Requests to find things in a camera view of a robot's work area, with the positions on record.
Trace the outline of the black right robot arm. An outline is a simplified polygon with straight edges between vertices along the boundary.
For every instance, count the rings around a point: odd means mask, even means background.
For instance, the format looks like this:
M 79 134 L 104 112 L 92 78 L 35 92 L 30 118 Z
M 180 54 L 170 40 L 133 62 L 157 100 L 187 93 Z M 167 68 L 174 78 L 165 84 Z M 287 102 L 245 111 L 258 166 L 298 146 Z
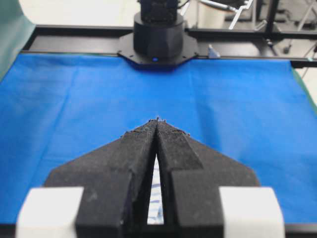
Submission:
M 185 33 L 178 0 L 139 3 L 133 32 L 119 38 L 120 56 L 146 66 L 177 66 L 198 56 L 198 42 Z

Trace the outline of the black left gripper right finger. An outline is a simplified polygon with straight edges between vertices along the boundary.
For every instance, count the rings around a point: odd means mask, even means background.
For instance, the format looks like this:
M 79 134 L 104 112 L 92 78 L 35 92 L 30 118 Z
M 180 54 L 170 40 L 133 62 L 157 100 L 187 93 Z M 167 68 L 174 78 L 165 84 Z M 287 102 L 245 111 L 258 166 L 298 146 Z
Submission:
M 169 237 L 285 236 L 275 193 L 251 168 L 163 121 L 156 140 Z

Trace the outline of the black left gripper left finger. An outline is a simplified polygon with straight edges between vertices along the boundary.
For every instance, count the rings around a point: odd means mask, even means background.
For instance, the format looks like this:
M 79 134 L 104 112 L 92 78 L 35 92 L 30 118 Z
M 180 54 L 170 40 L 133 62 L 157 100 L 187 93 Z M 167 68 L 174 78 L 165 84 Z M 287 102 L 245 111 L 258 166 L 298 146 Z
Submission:
M 16 222 L 18 238 L 121 238 L 145 190 L 157 120 L 53 169 L 33 188 Z

